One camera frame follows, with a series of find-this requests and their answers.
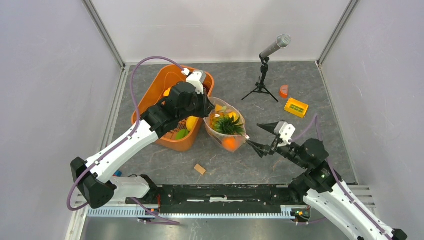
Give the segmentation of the orange spiky fruit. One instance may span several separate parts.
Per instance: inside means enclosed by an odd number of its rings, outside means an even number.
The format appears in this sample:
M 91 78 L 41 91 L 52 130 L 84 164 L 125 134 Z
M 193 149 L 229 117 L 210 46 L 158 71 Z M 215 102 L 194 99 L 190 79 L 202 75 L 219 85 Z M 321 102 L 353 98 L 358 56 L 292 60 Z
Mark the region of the orange spiky fruit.
M 226 122 L 226 123 L 211 123 L 211 128 L 220 134 L 223 135 L 243 135 L 246 131 L 244 128 L 244 123 L 241 121 L 238 124 L 234 122 Z

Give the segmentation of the yellow bell pepper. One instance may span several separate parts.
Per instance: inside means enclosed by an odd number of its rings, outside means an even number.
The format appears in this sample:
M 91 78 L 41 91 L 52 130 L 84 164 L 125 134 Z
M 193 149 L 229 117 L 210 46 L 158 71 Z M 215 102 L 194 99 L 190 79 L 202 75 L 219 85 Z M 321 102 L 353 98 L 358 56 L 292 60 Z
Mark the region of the yellow bell pepper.
M 234 111 L 231 110 L 226 105 L 216 105 L 214 109 L 214 113 L 211 117 L 211 122 L 213 124 L 217 123 L 235 123 L 238 124 L 240 122 L 240 116 Z

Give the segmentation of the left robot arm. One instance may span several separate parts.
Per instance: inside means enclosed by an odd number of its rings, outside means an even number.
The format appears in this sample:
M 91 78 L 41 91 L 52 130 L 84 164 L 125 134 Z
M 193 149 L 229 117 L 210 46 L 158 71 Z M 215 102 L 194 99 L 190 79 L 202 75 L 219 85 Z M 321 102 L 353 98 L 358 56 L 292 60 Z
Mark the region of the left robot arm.
M 214 109 L 203 84 L 178 82 L 169 96 L 149 107 L 140 119 L 111 145 L 88 159 L 76 157 L 70 163 L 78 189 L 92 209 L 112 199 L 134 197 L 145 204 L 153 203 L 157 190 L 141 176 L 117 177 L 115 172 L 135 154 L 177 128 L 180 121 L 194 116 L 204 118 Z

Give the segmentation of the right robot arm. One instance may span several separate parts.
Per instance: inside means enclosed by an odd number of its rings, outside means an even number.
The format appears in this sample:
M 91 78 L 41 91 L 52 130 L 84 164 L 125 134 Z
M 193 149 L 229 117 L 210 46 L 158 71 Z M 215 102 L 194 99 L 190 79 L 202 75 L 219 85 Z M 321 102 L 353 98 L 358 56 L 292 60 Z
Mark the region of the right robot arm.
M 279 154 L 304 169 L 289 188 L 289 199 L 316 209 L 350 240 L 406 240 L 407 234 L 377 218 L 331 167 L 324 143 L 310 138 L 302 145 L 294 142 L 295 127 L 286 121 L 259 124 L 275 135 L 270 145 L 246 140 L 259 157 Z

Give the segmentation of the orange plastic bin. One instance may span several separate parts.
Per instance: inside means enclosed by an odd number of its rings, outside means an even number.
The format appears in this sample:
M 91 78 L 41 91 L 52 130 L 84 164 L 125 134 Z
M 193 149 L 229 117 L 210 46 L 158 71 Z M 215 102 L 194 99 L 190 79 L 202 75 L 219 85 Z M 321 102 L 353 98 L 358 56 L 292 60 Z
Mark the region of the orange plastic bin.
M 162 99 L 167 89 L 175 86 L 179 82 L 184 82 L 186 78 L 187 77 L 182 73 L 182 70 L 175 65 L 167 65 L 163 67 L 138 104 L 139 113 L 144 113 L 149 107 L 153 106 L 160 99 Z M 178 139 L 178 133 L 181 131 L 185 132 L 187 130 L 186 121 L 186 119 L 180 120 L 177 128 L 167 132 L 163 137 L 156 140 L 154 143 L 178 152 L 188 151 L 194 144 L 203 121 L 200 118 L 196 119 L 196 121 L 193 122 L 192 128 L 187 133 L 187 135 L 181 139 Z M 140 128 L 141 131 L 135 133 L 130 141 L 136 141 L 145 148 L 153 144 L 152 140 L 154 139 L 155 135 L 149 132 L 145 122 L 141 122 Z

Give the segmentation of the clear zip top bag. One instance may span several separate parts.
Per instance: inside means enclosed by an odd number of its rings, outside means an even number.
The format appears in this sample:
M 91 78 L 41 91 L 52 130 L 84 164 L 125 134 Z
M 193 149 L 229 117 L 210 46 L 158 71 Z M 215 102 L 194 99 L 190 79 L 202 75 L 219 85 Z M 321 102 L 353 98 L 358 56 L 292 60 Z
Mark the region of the clear zip top bag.
M 232 105 L 217 97 L 210 97 L 214 109 L 203 118 L 209 136 L 222 148 L 234 153 L 250 138 L 246 120 Z

